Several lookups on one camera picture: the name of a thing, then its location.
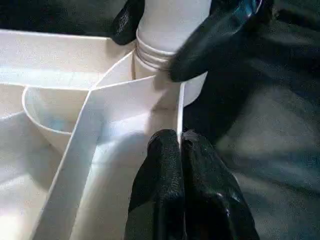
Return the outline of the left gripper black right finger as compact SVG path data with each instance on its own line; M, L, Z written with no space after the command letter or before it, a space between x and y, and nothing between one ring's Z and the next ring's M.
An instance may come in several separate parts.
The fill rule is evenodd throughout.
M185 221L189 240L258 240L255 221L240 186L202 135L182 135Z

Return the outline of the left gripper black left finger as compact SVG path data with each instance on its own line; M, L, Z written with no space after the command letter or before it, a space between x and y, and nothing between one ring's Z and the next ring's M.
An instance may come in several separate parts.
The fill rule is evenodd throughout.
M177 134L162 129L149 140L131 189L124 239L185 239L185 193Z

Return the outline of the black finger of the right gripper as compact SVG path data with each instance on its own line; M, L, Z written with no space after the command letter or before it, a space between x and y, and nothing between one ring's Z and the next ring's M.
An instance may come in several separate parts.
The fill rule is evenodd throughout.
M120 46L136 39L136 31L145 10L145 0L128 0L110 27L110 38Z
M185 82L235 58L258 29L265 5L264 0L213 0L209 16L170 61L170 79Z

